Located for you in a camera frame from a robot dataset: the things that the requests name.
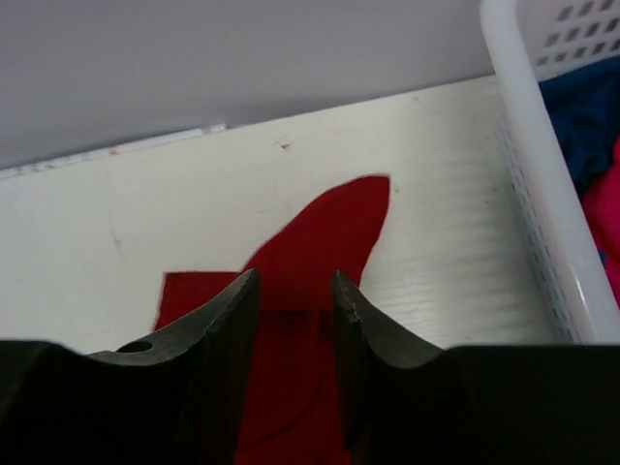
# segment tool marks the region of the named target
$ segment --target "white ruler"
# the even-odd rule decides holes
[[[75,155],[54,158],[52,160],[46,160],[44,162],[37,162],[28,165],[21,165],[14,168],[7,168],[4,170],[0,170],[0,180],[16,176],[23,176],[25,174],[32,174],[34,172],[55,170],[57,168],[68,167],[69,165],[87,162],[90,160],[96,160],[98,158],[113,157],[123,153],[131,152],[133,150],[161,145],[163,143],[171,143],[177,142],[179,140],[198,138],[206,134],[225,131],[226,129],[228,129],[228,127],[225,124],[218,124],[206,128],[189,129],[187,131],[165,134],[163,136],[157,136],[155,138],[135,140],[133,142],[121,143],[112,147],[98,148],[96,150],[81,152]]]

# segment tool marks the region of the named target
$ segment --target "gray wall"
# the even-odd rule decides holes
[[[3,0],[0,168],[490,73],[479,0]]]

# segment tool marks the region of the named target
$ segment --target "blue fabric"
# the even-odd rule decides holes
[[[582,196],[611,166],[611,149],[620,134],[620,57],[541,82],[541,92]]]

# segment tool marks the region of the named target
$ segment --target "red felt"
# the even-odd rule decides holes
[[[263,275],[261,321],[238,465],[348,464],[342,450],[330,328],[330,279],[356,284],[388,212],[389,179],[367,176],[307,205],[244,269]],[[170,273],[162,327],[209,301],[237,272]]]

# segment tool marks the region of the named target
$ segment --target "white table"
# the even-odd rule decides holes
[[[0,181],[0,337],[115,349],[166,271],[237,270],[322,191],[391,175],[362,290],[442,345],[552,339],[485,77]]]

